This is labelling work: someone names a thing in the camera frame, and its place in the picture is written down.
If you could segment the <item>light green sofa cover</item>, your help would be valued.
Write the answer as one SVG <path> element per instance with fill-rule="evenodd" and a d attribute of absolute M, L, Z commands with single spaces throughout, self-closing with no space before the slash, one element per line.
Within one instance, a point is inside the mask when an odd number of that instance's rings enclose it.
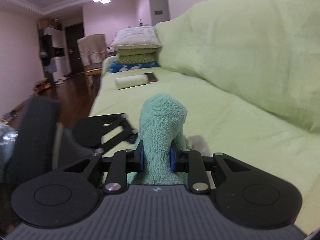
<path fill-rule="evenodd" d="M 210 0 L 156 25 L 157 82 L 116 89 L 104 70 L 91 115 L 126 113 L 139 125 L 158 93 L 181 102 L 187 136 L 295 185 L 296 224 L 319 227 L 319 0 Z"/>

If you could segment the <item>green patterned cushion lower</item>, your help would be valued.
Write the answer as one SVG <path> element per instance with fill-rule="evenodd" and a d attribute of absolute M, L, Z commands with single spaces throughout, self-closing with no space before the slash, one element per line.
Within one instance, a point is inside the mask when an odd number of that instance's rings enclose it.
<path fill-rule="evenodd" d="M 157 59 L 153 54 L 118 56 L 115 59 L 115 63 L 117 64 L 150 63 L 150 62 L 156 62 L 156 61 Z"/>

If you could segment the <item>wooden chair with cover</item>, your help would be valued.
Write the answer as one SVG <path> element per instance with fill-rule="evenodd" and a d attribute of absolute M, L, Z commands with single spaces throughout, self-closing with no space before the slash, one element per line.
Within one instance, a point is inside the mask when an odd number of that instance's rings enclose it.
<path fill-rule="evenodd" d="M 84 68 L 89 95 L 92 95 L 90 76 L 102 71 L 102 62 L 107 58 L 105 34 L 88 35 L 77 40 L 80 59 Z"/>

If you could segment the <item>green patterned cushion upper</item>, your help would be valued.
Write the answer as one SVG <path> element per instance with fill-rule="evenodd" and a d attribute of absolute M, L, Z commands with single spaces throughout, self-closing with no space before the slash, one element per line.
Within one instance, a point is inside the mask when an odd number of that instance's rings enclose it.
<path fill-rule="evenodd" d="M 131 48 L 131 49 L 118 49 L 117 54 L 119 56 L 135 56 L 152 54 L 157 52 L 158 48 Z"/>

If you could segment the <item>white cabinet shelf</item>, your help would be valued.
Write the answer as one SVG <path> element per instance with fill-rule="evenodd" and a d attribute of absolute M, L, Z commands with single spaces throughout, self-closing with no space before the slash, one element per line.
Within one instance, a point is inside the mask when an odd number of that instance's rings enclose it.
<path fill-rule="evenodd" d="M 45 77 L 51 84 L 60 85 L 70 73 L 65 55 L 62 25 L 53 20 L 40 20 L 37 23 L 40 52 Z"/>

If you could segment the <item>dark smartphone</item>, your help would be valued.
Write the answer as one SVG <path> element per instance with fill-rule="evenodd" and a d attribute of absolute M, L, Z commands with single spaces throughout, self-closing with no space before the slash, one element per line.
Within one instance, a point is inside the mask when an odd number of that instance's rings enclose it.
<path fill-rule="evenodd" d="M 155 76 L 154 73 L 145 73 L 144 74 L 147 77 L 148 83 L 157 82 L 158 78 Z"/>

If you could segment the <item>white cylindrical bottle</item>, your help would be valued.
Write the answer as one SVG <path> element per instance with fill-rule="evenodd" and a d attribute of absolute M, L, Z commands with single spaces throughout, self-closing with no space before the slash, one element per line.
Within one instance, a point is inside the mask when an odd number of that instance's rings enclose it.
<path fill-rule="evenodd" d="M 115 84 L 118 89 L 125 89 L 148 84 L 146 75 L 134 75 L 116 78 Z"/>

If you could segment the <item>dark wooden door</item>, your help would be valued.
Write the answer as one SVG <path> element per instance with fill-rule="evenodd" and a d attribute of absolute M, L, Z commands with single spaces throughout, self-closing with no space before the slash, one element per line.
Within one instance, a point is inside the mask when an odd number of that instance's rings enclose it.
<path fill-rule="evenodd" d="M 79 74 L 84 72 L 77 40 L 84 37 L 84 25 L 78 23 L 65 28 L 67 54 L 72 74 Z"/>

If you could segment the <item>white patterned pillow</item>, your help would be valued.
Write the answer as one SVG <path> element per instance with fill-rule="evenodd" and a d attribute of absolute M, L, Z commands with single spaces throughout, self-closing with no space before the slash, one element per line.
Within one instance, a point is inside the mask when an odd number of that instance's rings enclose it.
<path fill-rule="evenodd" d="M 160 48 L 162 46 L 153 26 L 122 29 L 110 45 L 116 49 Z"/>

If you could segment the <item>blue floral blanket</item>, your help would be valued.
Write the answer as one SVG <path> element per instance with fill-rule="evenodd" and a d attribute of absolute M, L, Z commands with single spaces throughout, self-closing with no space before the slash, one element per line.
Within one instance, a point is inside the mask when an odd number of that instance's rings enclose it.
<path fill-rule="evenodd" d="M 118 64 L 118 63 L 112 62 L 109 66 L 109 72 L 117 73 L 117 72 L 125 72 L 129 70 L 152 68 L 152 67 L 159 67 L 159 64 L 156 61 L 149 62 L 149 63 L 135 63 L 135 64 Z"/>

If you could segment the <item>teal microfiber cloth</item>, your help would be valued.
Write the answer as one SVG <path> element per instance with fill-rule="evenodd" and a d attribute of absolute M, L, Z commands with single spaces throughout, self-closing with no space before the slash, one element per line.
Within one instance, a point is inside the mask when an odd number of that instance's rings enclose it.
<path fill-rule="evenodd" d="M 172 96 L 161 93 L 146 100 L 139 117 L 137 148 L 140 141 L 144 147 L 143 172 L 127 175 L 129 184 L 177 185 L 187 184 L 187 174 L 172 172 L 170 167 L 170 147 L 174 142 L 178 149 L 188 148 L 188 140 L 183 134 L 187 109 Z"/>

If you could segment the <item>green patterned cushion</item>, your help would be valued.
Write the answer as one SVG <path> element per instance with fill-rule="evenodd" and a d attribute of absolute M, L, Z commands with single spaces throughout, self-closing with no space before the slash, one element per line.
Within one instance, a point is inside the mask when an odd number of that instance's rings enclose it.
<path fill-rule="evenodd" d="M 115 59 L 115 63 L 117 64 L 150 63 L 150 62 L 156 62 L 156 61 L 157 59 L 153 54 L 118 56 Z"/>
<path fill-rule="evenodd" d="M 135 56 L 152 54 L 157 52 L 158 48 L 131 48 L 131 49 L 118 49 L 117 54 L 119 56 Z"/>

